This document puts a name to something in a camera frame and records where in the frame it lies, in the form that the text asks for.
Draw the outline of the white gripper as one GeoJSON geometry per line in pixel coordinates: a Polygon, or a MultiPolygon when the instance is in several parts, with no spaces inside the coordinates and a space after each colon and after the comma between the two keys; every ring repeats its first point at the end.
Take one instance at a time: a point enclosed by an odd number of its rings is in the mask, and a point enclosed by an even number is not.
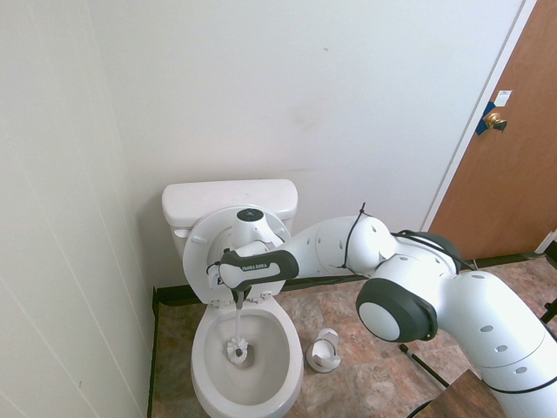
{"type": "MultiPolygon", "coordinates": [[[[246,266],[230,264],[213,264],[207,270],[208,290],[205,292],[206,301],[234,301],[239,305],[240,293],[238,287],[246,287],[249,280],[258,280],[261,276],[256,270],[249,270],[246,266]]],[[[252,287],[244,291],[244,303],[252,300],[252,287]]]]}

